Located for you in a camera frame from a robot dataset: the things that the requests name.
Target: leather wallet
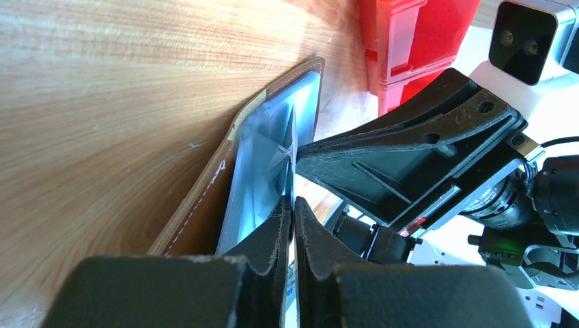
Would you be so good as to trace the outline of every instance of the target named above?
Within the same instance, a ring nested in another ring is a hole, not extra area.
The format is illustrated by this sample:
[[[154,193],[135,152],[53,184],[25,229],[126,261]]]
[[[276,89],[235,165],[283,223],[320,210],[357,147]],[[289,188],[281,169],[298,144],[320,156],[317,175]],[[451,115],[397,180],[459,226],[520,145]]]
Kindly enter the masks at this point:
[[[217,151],[147,254],[178,256],[215,252],[231,189],[240,127],[261,104],[309,72],[318,72],[323,78],[324,65],[325,60],[321,57],[298,65],[258,92],[241,108]],[[318,90],[316,121],[320,91]]]

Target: red plastic container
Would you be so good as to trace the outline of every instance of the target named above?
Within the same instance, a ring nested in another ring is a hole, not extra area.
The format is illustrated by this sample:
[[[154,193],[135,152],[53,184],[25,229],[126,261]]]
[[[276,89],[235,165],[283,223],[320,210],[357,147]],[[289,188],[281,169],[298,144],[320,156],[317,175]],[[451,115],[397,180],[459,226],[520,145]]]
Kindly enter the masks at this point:
[[[378,113],[412,98],[456,58],[480,0],[360,0]]]

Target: wooden table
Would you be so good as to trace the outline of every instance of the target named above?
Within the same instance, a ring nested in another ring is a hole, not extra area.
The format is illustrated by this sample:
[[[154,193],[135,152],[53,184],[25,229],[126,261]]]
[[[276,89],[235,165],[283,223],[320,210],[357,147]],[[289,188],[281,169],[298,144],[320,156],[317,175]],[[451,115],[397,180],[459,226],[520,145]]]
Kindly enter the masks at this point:
[[[317,139],[376,115],[355,0],[7,0],[0,12],[2,327],[38,326],[82,258],[145,253],[240,105],[308,56],[327,60]],[[337,199],[316,188],[301,190],[331,212]]]

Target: bolt hole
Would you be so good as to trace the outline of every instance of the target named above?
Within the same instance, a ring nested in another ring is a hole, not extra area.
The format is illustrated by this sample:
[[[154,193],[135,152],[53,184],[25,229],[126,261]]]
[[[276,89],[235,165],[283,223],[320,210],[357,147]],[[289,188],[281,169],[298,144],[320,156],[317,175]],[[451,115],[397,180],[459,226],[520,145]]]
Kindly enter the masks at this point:
[[[524,137],[522,135],[513,137],[513,139],[511,139],[511,144],[513,144],[513,146],[521,146],[524,144]]]
[[[440,135],[438,133],[428,133],[427,135],[424,135],[423,140],[427,144],[434,145],[438,140],[440,140]]]
[[[494,104],[490,101],[485,101],[479,105],[479,113],[488,113],[494,109]]]

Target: camera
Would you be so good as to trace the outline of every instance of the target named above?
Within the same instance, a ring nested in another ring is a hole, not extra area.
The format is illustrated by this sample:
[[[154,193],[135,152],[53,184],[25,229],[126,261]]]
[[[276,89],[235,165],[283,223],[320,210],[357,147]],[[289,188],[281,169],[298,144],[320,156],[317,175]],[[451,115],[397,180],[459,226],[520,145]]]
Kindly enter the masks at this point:
[[[497,10],[489,61],[528,84],[579,73],[579,0],[506,0]]]

